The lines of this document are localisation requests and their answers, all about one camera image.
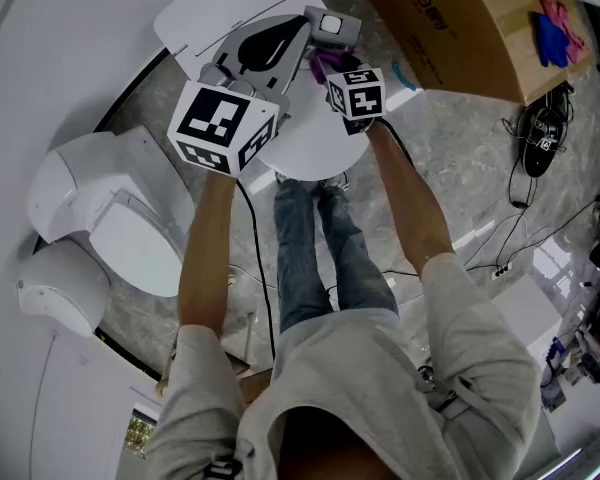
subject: person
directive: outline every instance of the person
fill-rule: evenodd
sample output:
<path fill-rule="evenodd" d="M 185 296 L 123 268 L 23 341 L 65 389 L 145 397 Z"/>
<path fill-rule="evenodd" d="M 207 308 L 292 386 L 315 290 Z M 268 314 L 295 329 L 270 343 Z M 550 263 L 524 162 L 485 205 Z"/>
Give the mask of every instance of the person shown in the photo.
<path fill-rule="evenodd" d="M 436 199 L 390 130 L 368 130 L 404 254 L 427 303 L 434 381 L 406 354 L 396 301 L 341 188 L 318 201 L 340 311 L 317 271 L 311 195 L 275 199 L 280 336 L 245 410 L 219 338 L 235 180 L 209 173 L 180 279 L 176 356 L 147 446 L 149 478 L 511 478 L 533 436 L 539 372 L 456 258 Z"/>

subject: fiducial marker cube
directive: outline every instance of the fiducial marker cube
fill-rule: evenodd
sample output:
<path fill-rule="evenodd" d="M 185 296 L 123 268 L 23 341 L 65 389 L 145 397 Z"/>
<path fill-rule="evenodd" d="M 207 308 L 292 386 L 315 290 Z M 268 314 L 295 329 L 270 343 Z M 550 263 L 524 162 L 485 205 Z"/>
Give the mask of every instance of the fiducial marker cube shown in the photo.
<path fill-rule="evenodd" d="M 167 136 L 185 162 L 238 177 L 275 137 L 278 111 L 275 103 L 189 81 Z"/>
<path fill-rule="evenodd" d="M 362 69 L 327 75 L 331 106 L 350 121 L 386 114 L 382 70 Z"/>

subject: leg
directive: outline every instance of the leg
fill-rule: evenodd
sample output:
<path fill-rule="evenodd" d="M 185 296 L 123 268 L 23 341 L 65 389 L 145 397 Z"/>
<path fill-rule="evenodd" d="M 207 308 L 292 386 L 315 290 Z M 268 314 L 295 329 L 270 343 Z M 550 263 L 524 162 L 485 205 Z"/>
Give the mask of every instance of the leg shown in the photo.
<path fill-rule="evenodd" d="M 278 235 L 280 333 L 333 311 L 318 274 L 313 202 L 295 180 L 282 183 L 274 204 Z"/>
<path fill-rule="evenodd" d="M 327 187 L 318 202 L 318 211 L 336 264 L 340 309 L 386 308 L 397 313 L 396 299 L 369 259 L 364 236 L 349 216 L 342 189 Z"/>

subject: purple object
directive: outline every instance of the purple object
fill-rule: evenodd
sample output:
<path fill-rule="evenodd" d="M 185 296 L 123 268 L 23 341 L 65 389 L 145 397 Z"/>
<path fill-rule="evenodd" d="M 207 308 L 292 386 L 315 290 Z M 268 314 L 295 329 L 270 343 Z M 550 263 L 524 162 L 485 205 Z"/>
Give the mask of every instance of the purple object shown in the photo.
<path fill-rule="evenodd" d="M 329 64 L 333 69 L 340 73 L 354 71 L 360 65 L 360 60 L 353 55 L 353 50 L 345 52 L 333 52 L 329 50 L 314 50 L 309 59 L 309 70 L 319 85 L 324 85 L 327 81 L 320 61 Z"/>

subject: power strip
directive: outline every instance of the power strip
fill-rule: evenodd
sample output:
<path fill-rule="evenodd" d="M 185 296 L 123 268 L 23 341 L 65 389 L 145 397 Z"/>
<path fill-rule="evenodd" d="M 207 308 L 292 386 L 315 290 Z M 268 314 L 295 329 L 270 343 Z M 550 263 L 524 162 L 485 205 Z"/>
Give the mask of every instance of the power strip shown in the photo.
<path fill-rule="evenodd" d="M 504 267 L 500 267 L 498 270 L 494 270 L 491 272 L 491 280 L 495 281 L 496 279 L 500 279 L 503 276 L 506 276 L 512 270 L 512 263 L 507 263 Z"/>

